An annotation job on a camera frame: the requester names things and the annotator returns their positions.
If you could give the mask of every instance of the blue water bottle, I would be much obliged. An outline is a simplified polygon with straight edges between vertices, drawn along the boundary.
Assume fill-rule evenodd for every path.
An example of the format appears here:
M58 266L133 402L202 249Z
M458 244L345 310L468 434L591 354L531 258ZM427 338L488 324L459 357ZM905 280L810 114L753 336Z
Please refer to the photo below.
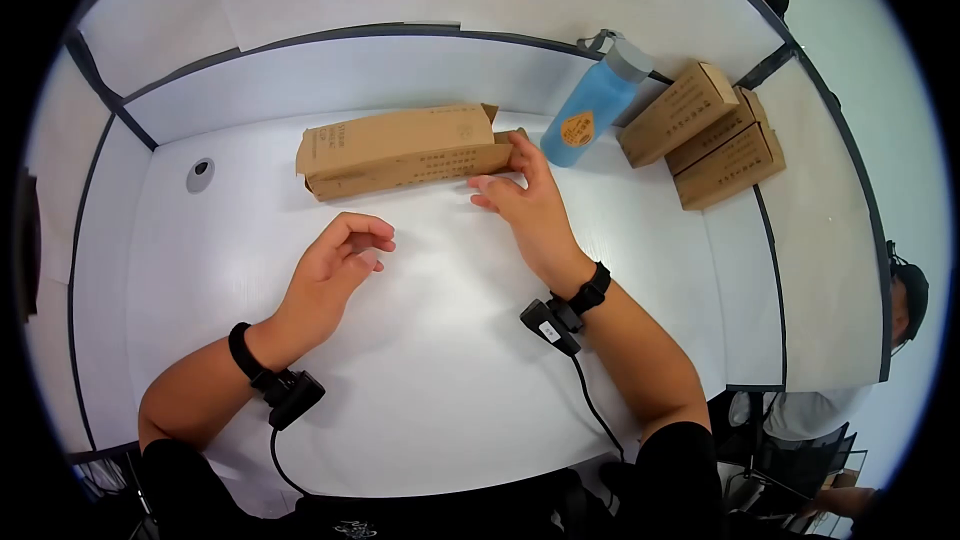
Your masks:
M588 50L596 51L608 37L613 39L613 47L602 61L586 70L540 139L540 149L554 165L568 168L575 164L591 141L630 105L637 87L653 71L650 57L618 31L600 30Z

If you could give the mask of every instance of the label sticker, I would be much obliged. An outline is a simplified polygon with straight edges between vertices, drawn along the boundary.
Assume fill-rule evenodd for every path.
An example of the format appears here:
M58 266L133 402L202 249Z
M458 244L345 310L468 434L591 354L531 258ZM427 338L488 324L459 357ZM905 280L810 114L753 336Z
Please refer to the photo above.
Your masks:
M557 342L560 339L560 335L557 333L557 330L553 329L553 326L550 325L549 321L544 321L539 324L540 331L543 332L543 335L546 336L546 340L550 342Z
M594 112L574 114L559 125L559 137L570 147L583 147L594 139Z

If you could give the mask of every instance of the white shirt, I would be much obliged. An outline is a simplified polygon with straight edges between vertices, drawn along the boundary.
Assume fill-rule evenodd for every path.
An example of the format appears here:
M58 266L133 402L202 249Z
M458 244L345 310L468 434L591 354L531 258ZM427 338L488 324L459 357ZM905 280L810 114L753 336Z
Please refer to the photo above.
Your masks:
M871 386L827 392L765 392L763 411L770 409L763 431L788 441L826 436L850 421L870 394ZM750 399L737 392L729 405L729 425L741 426L750 416Z

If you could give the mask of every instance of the orange label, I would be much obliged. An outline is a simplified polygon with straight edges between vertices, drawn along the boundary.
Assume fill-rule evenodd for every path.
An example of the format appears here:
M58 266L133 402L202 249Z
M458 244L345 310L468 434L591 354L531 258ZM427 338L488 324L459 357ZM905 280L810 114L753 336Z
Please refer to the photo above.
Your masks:
M559 125L559 137L571 147L582 147L594 139L594 112L574 114Z

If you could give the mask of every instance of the hand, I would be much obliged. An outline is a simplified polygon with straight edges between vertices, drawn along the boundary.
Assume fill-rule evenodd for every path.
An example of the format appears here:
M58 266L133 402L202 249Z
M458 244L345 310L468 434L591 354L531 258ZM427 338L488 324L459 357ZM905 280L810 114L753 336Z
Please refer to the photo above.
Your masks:
M287 343L285 351L266 351L278 356L302 355L323 343L340 324L354 290L372 271L383 270L377 254L368 249L393 252L393 237L393 226L379 217L358 212L334 217L300 257L273 316L246 332L250 351L260 338ZM263 357L271 361L268 354Z
M500 214L510 224L527 267L553 293L570 300L594 277L596 265L573 237L564 199L544 153L518 132L510 132L507 138L513 145L510 169L523 174L527 187L492 175L473 177L466 185L481 193L471 196L470 202Z
M799 511L800 517L810 517L820 511L826 511L839 515L840 517L849 517L857 519L867 510L867 505L874 493L874 488L859 488L852 486L848 488L826 488L817 492L806 506Z

